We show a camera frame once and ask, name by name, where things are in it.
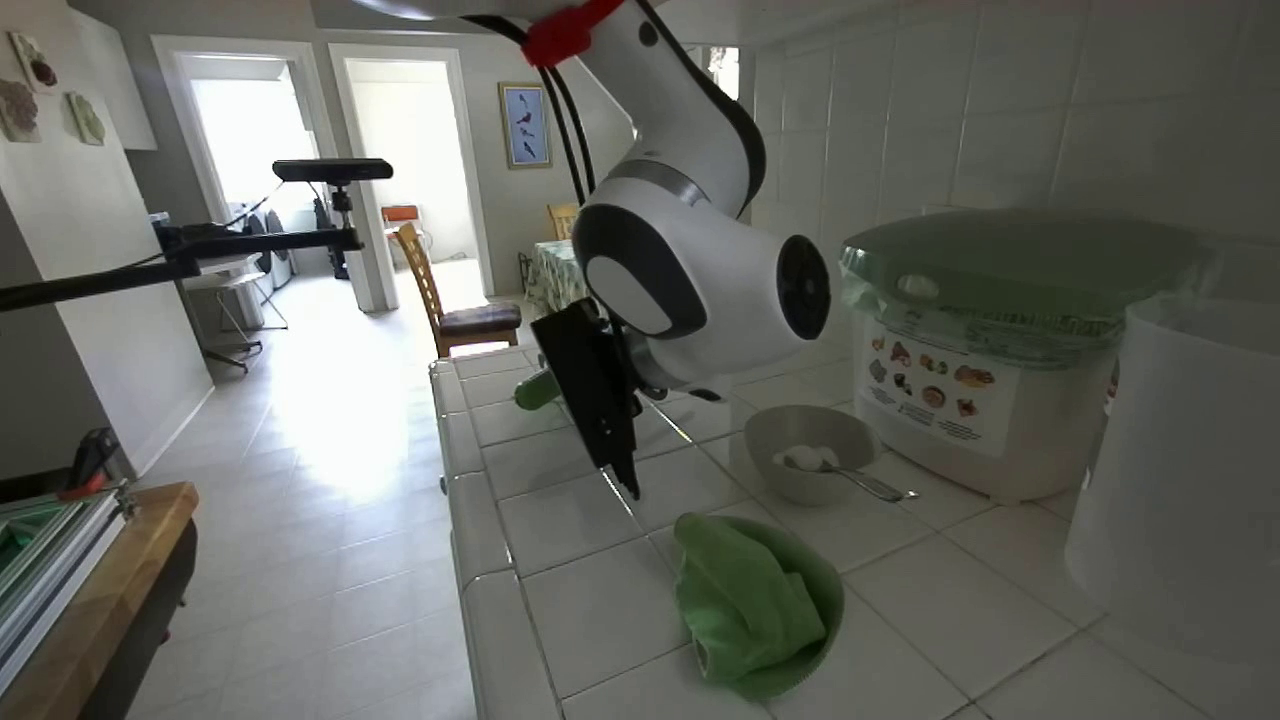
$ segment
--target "bowl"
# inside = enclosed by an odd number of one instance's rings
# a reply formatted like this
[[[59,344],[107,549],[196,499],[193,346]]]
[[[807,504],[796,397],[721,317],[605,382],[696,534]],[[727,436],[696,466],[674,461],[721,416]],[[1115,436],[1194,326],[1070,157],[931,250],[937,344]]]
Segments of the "bowl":
[[[862,418],[812,403],[756,410],[744,439],[762,487],[791,504],[841,504],[875,461]]]
[[[769,694],[786,692],[791,684],[799,684],[826,657],[833,640],[841,637],[841,619],[844,619],[844,580],[821,552],[812,552],[791,531],[779,531],[779,526],[769,526],[769,522],[756,522],[756,518],[744,518],[744,515],[723,515],[723,522],[730,522],[736,531],[744,531],[756,543],[762,543],[784,570],[796,570],[803,580],[803,586],[807,586],[807,600],[812,600],[814,614],[825,619],[825,640],[799,647],[784,662],[756,666],[746,674],[744,694],[762,704]]]

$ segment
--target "doorway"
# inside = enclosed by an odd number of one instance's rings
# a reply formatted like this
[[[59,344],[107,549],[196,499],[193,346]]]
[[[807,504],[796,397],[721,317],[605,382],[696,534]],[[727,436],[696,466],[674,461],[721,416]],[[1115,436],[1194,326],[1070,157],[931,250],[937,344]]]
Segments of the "doorway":
[[[374,207],[415,207],[449,303],[492,293],[472,122],[454,49],[332,45],[352,143],[392,160]]]
[[[273,207],[277,233],[317,229],[317,190],[280,183],[273,160],[341,157],[307,45],[154,36],[159,70],[196,162],[210,224]],[[352,293],[364,310],[395,308],[387,245],[374,241],[366,204],[356,204],[364,250],[348,250]],[[292,250],[305,272],[332,272],[322,246]]]

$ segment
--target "table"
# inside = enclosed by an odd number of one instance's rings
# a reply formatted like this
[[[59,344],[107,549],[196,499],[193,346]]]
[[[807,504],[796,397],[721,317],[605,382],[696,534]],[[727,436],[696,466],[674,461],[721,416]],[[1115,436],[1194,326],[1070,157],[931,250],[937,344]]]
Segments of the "table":
[[[1000,509],[878,453],[862,477],[914,487],[791,509],[761,487],[739,428],[770,403],[853,408],[848,357],[746,375],[727,403],[671,397],[634,418],[643,499],[590,470],[560,403],[509,397],[537,346],[431,369],[452,559],[482,720],[978,720],[978,715],[1272,715],[1269,666],[1157,647],[1065,576],[1070,493]],[[707,688],[674,614],[681,510],[796,531],[844,576],[826,661],[770,704]]]
[[[124,715],[196,566],[196,487],[130,494],[134,510],[51,624],[0,715]]]

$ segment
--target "wall picture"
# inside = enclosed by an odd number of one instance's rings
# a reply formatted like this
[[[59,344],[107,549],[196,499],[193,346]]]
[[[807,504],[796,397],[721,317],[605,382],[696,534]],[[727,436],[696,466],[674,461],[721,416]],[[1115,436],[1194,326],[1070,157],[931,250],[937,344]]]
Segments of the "wall picture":
[[[29,83],[54,83],[54,66],[46,65],[43,49],[29,31],[6,31],[10,56],[23,66]]]
[[[73,113],[73,122],[77,122],[77,135],[80,143],[103,143],[107,139],[107,128],[103,119],[97,115],[91,100],[80,94],[80,91],[67,91],[67,113]]]
[[[509,162],[547,167],[551,162],[547,88],[500,83],[496,94],[505,113]]]

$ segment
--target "white robotic arm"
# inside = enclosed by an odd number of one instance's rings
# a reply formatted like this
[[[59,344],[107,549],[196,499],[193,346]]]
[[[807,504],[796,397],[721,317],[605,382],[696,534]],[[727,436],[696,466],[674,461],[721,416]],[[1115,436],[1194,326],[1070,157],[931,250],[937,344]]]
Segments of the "white robotic arm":
[[[705,388],[825,332],[833,293],[812,241],[736,218],[762,180],[756,122],[688,65],[643,0],[364,5],[402,21],[526,25],[531,65],[581,56],[632,115],[634,143],[587,194],[571,245],[647,382]]]

